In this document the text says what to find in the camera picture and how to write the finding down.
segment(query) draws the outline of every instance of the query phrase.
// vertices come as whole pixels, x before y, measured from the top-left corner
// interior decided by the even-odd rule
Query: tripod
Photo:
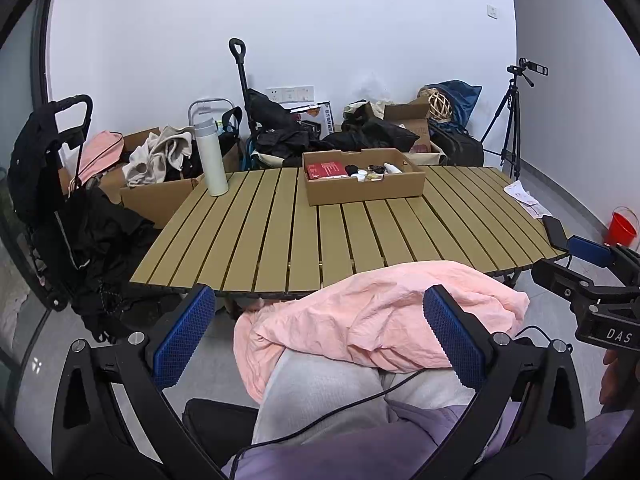
[[[518,78],[522,76],[526,79],[527,83],[533,88],[534,84],[531,79],[529,79],[524,71],[526,67],[511,65],[507,67],[507,72],[513,74],[513,79],[509,81],[509,88],[507,89],[507,93],[502,98],[502,102],[498,106],[498,109],[495,112],[494,119],[489,124],[484,136],[482,136],[482,140],[480,142],[484,142],[486,136],[489,135],[491,128],[494,127],[495,121],[498,120],[502,110],[504,110],[504,105],[507,105],[509,108],[509,121],[507,122],[507,134],[504,137],[504,146],[502,147],[501,153],[492,152],[491,150],[485,150],[488,153],[493,153],[494,155],[500,155],[501,164],[504,164],[504,161],[508,161],[511,165],[510,177],[513,178],[515,176],[516,180],[520,177],[520,139],[522,136],[522,131],[520,129],[520,90],[518,90]],[[509,147],[509,138],[511,137],[511,129],[513,127],[513,141],[511,145],[511,160],[508,160],[509,152],[507,148]]]

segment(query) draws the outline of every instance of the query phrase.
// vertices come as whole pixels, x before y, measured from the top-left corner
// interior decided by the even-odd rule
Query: hand
[[[604,405],[618,392],[618,353],[615,350],[607,350],[602,363],[607,365],[600,389],[600,403]],[[640,363],[636,366],[636,377],[640,381]]]

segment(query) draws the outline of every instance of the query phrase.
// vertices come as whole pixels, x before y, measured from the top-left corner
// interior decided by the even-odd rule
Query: wooden slat table
[[[214,198],[200,185],[131,281],[226,294],[297,297],[356,272],[453,260],[491,276],[518,273],[552,248],[542,222],[493,168],[424,168],[421,197],[311,207],[302,170],[233,173]]]

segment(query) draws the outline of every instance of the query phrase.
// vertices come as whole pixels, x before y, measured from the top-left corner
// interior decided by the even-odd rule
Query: red bucket
[[[624,210],[628,211],[633,216],[636,220],[636,226],[633,226],[633,224],[624,215],[618,212]],[[620,244],[625,247],[630,247],[636,236],[638,236],[638,217],[629,208],[615,208],[605,242],[610,246]]]

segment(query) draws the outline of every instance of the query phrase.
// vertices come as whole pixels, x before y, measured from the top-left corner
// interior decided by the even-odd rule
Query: wall switch
[[[282,102],[282,88],[267,88],[266,92],[269,101],[273,101],[274,103]]]
[[[298,87],[298,102],[300,103],[312,103],[314,99],[314,88],[312,86],[299,86]]]
[[[495,7],[492,7],[491,5],[487,5],[486,6],[486,15],[490,16],[494,20],[497,20],[498,19],[498,9],[496,9]]]
[[[296,87],[281,88],[280,94],[282,95],[283,103],[295,103],[298,100],[298,89]]]

